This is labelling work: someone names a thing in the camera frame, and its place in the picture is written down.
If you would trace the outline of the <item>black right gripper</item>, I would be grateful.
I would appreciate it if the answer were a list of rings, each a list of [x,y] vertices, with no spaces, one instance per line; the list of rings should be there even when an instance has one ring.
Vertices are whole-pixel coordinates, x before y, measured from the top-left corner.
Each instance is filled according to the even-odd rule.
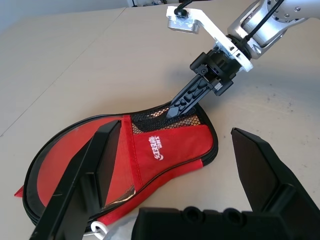
[[[173,98],[167,119],[185,115],[211,90],[222,95],[242,66],[222,50],[202,52],[189,66],[197,75]]]

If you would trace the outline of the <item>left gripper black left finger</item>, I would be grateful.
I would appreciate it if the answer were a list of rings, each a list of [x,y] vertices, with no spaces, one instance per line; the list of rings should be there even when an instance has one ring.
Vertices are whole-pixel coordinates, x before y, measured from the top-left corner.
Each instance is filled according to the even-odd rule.
[[[70,161],[30,239],[83,238],[89,218],[105,207],[121,126],[120,120],[114,120],[99,127],[85,145],[83,157]]]

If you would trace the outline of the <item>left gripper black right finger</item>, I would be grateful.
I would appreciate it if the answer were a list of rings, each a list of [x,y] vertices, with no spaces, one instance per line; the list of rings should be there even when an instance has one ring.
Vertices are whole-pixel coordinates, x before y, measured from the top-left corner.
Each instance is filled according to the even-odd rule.
[[[236,127],[231,135],[238,175],[253,211],[320,214],[298,178],[268,142]]]

